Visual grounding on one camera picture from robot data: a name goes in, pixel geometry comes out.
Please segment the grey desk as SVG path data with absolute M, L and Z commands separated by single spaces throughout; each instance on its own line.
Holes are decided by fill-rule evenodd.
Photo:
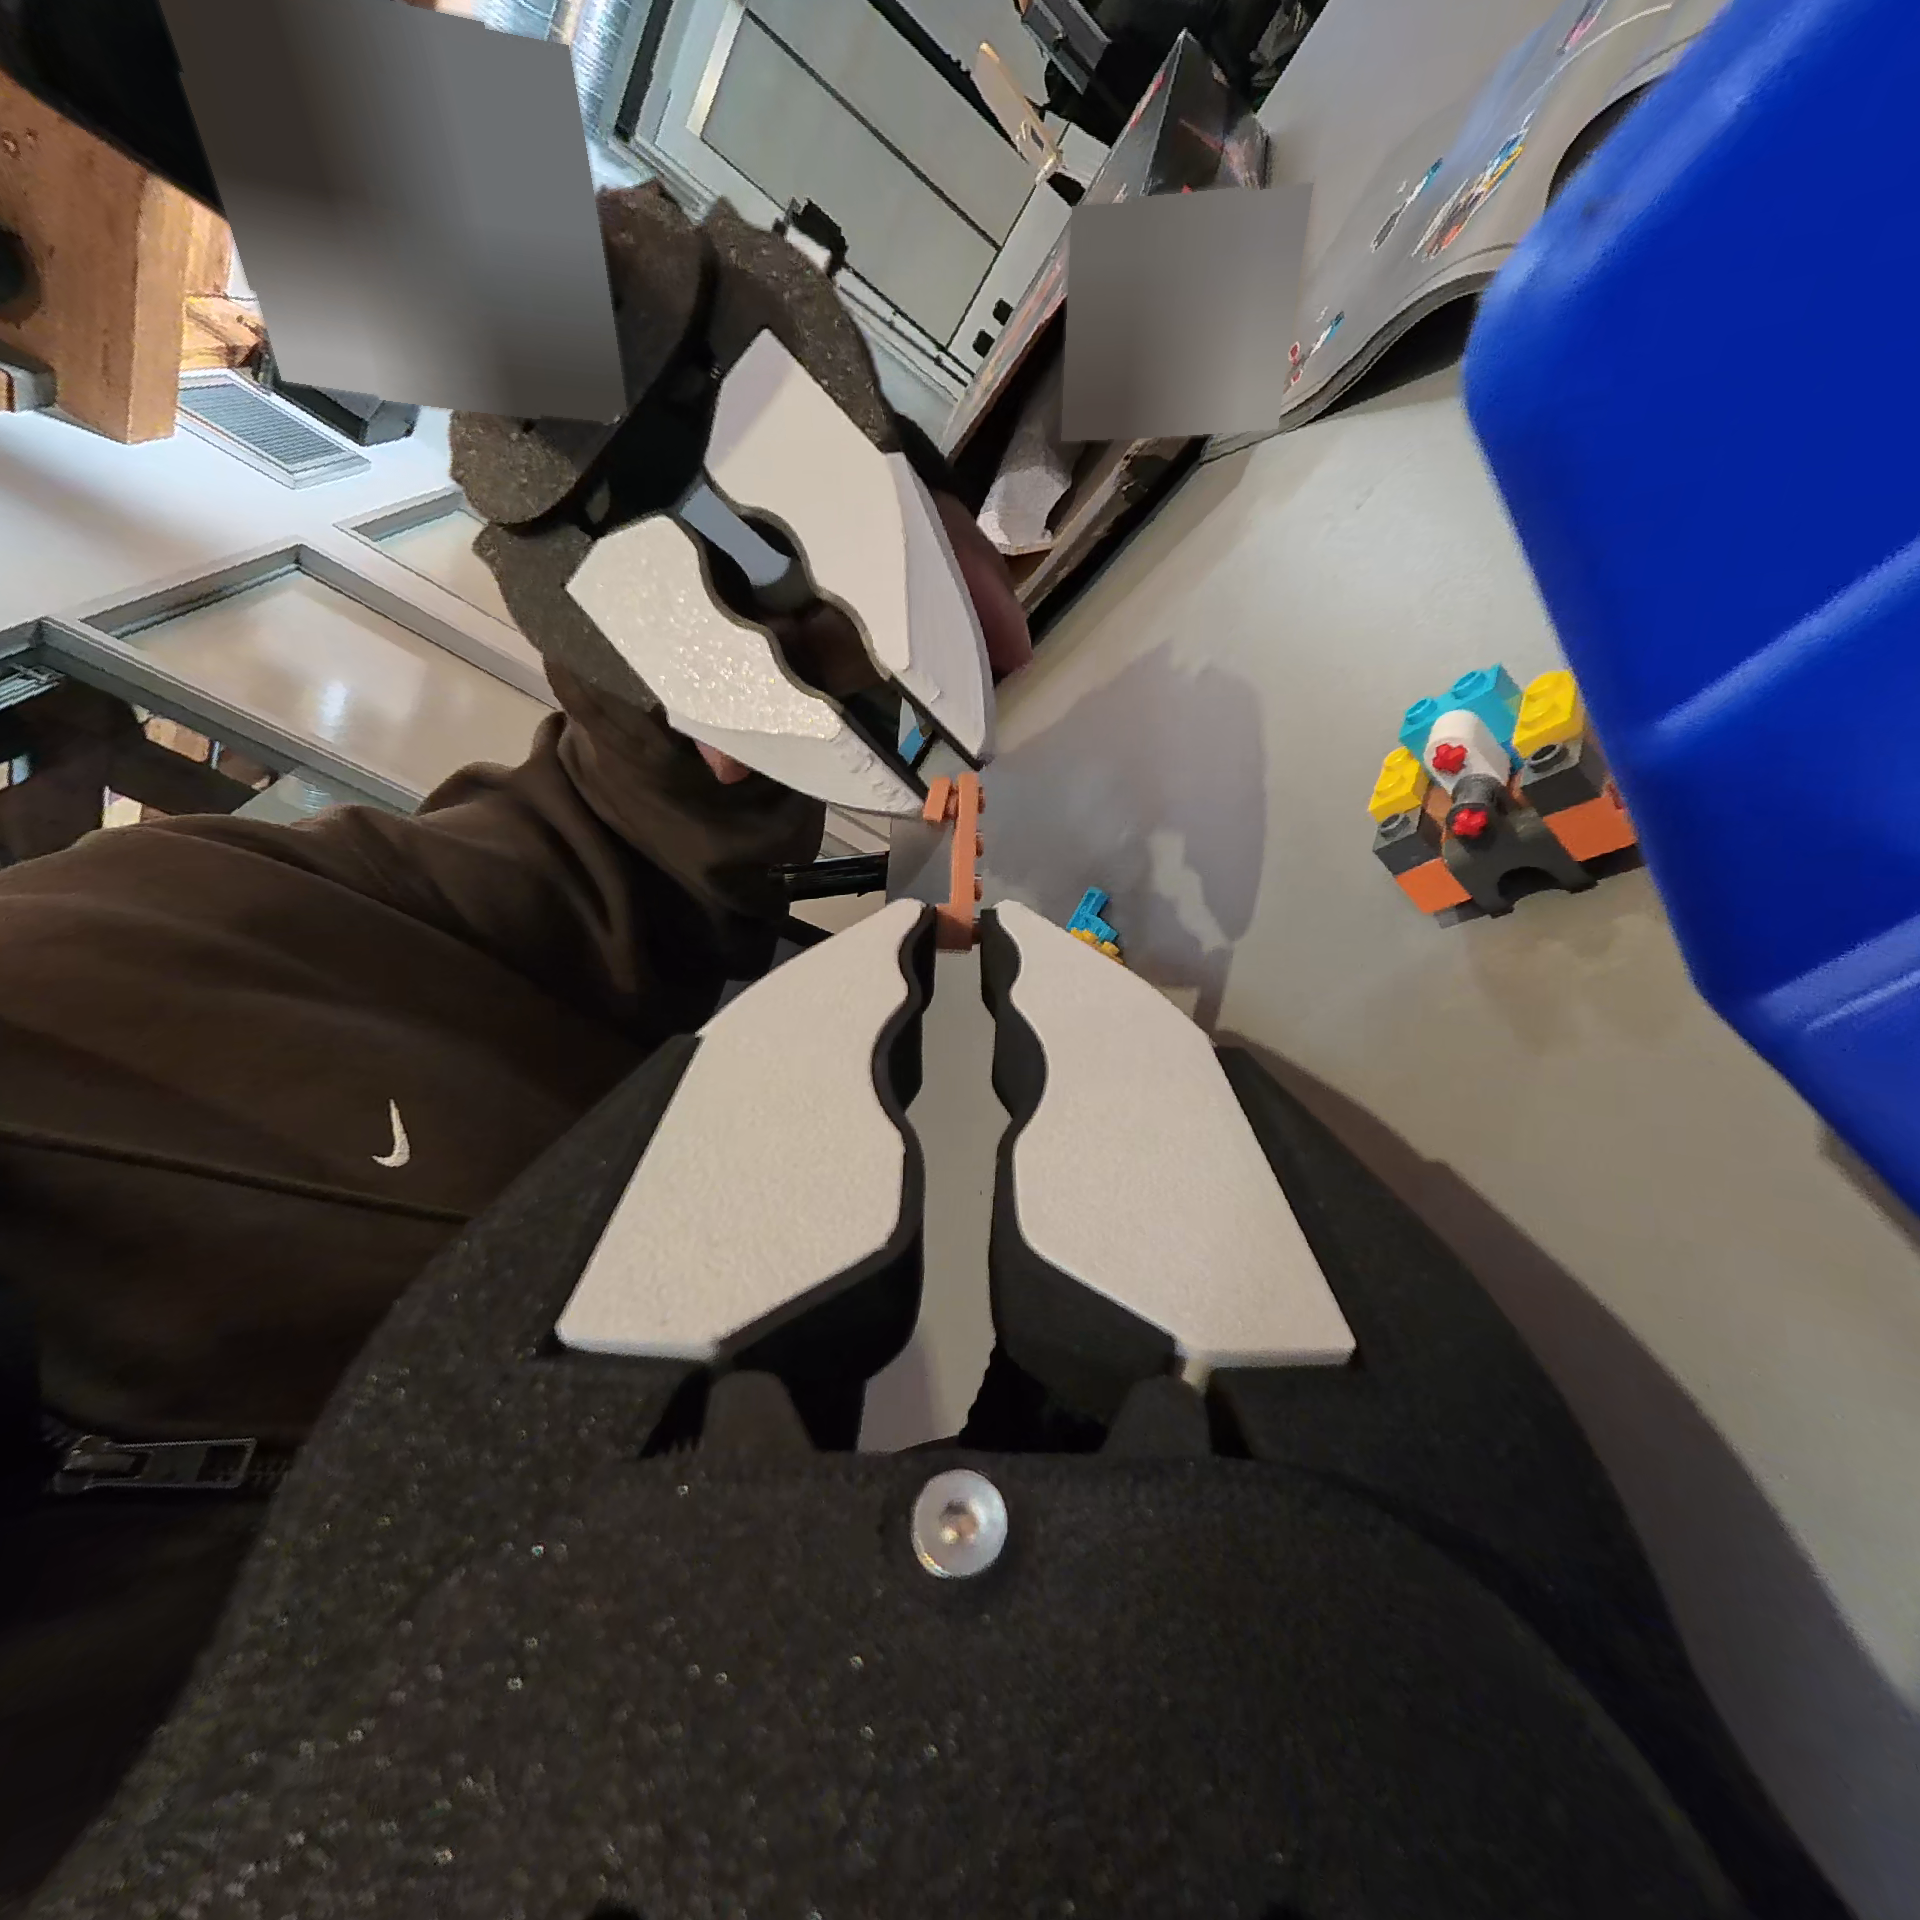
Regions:
M 1207 461 L 1004 692 L 992 905 L 1116 894 L 1278 1082 L 1295 1217 L 1467 1265 L 1571 1406 L 1751 1780 L 1911 1916 L 1911 1212 L 1693 990 L 1645 868 L 1441 928 L 1401 707 L 1550 666 L 1455 371 Z

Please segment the dark printed cardboard box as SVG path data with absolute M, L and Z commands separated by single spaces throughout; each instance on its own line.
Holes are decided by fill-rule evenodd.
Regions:
M 1259 127 L 1232 74 L 1207 52 L 1207 43 L 1174 35 L 1078 210 L 1266 187 L 1266 179 L 1269 179 L 1269 133 Z M 1052 246 L 1018 277 L 1018 298 L 996 298 L 982 361 L 941 422 L 941 456 L 960 456 L 982 437 L 1018 371 L 1062 315 L 1062 246 L 1072 244 L 1057 219 Z

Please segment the blue storage bin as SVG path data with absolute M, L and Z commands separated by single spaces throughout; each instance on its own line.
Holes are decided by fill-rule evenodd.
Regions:
M 1693 990 L 1920 1199 L 1920 4 L 1725 4 L 1479 298 L 1467 413 Z

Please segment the open instruction booklet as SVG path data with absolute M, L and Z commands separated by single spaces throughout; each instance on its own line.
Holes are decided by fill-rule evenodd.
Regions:
M 1550 187 L 1715 13 L 1718 0 L 1558 0 L 1479 89 L 1441 103 L 1302 253 L 1278 428 L 1316 422 L 1401 338 L 1484 292 Z

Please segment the white vent grille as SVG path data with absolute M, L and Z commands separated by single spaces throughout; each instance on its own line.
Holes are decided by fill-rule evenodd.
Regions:
M 352 480 L 375 461 L 233 371 L 190 371 L 175 422 L 279 490 Z

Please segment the colourful toy brick model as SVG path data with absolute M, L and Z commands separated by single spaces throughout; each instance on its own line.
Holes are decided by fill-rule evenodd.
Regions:
M 1571 666 L 1521 683 L 1484 661 L 1416 698 L 1363 819 L 1373 862 L 1427 923 L 1511 914 L 1645 862 Z

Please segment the wooden beam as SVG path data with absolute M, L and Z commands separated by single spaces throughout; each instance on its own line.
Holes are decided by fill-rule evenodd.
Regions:
M 238 371 L 219 215 L 0 80 L 0 230 L 19 286 L 0 315 L 0 411 L 56 411 L 106 439 L 165 439 L 190 371 Z

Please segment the brown zip hoodie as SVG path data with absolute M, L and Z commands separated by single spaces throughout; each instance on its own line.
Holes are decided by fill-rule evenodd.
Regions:
M 288 1465 L 419 1265 L 725 986 L 514 979 L 406 819 L 175 819 L 7 868 L 7 1340 L 56 1436 Z

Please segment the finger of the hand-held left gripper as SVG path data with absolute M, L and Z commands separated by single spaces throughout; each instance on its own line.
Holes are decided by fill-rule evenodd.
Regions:
M 924 785 L 798 683 L 768 627 L 725 611 L 680 523 L 649 515 L 585 545 L 569 598 L 691 741 L 835 812 L 924 819 Z
M 996 755 L 992 643 L 905 446 L 874 446 L 761 327 L 713 382 L 708 490 L 787 545 L 787 592 L 835 611 L 881 692 L 953 755 Z

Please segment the orange toy brick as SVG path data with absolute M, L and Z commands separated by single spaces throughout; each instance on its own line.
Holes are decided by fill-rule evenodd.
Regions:
M 982 778 L 938 778 L 924 794 L 924 821 L 952 829 L 952 894 L 938 905 L 938 953 L 976 945 L 976 905 L 982 905 Z

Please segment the person's left hand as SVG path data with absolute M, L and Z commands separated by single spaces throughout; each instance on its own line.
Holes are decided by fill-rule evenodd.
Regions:
M 968 611 L 992 650 L 992 683 L 1008 683 L 1018 666 L 1029 666 L 1029 620 L 1008 584 L 1008 564 L 996 557 L 996 545 L 976 529 L 976 515 L 953 492 L 928 492 L 941 529 L 952 529 L 952 557 L 968 584 Z

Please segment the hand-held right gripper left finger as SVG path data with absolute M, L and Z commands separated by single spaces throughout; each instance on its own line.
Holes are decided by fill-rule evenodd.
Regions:
M 713 1009 L 558 1340 L 680 1363 L 888 1363 L 924 1313 L 928 905 Z

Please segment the black wall speaker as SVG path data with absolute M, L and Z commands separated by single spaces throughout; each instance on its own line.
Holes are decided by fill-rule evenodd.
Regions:
M 299 385 L 299 382 L 279 382 L 271 398 L 296 402 L 299 413 L 313 413 L 323 428 L 335 428 L 352 446 L 386 446 L 386 439 L 406 439 L 419 428 L 412 402 Z

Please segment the person's left forearm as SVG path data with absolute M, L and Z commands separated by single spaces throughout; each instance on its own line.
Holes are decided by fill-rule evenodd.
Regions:
M 655 715 L 550 715 L 527 761 L 458 772 L 399 835 L 435 914 L 514 979 L 649 999 L 775 956 L 775 868 L 822 849 L 822 804 L 725 778 Z

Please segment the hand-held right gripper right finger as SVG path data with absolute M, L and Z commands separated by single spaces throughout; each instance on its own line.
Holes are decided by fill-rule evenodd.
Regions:
M 1004 1101 L 996 1350 L 1029 1381 L 1211 1381 L 1358 1350 L 1211 1051 L 1139 973 L 1023 905 L 982 914 Z

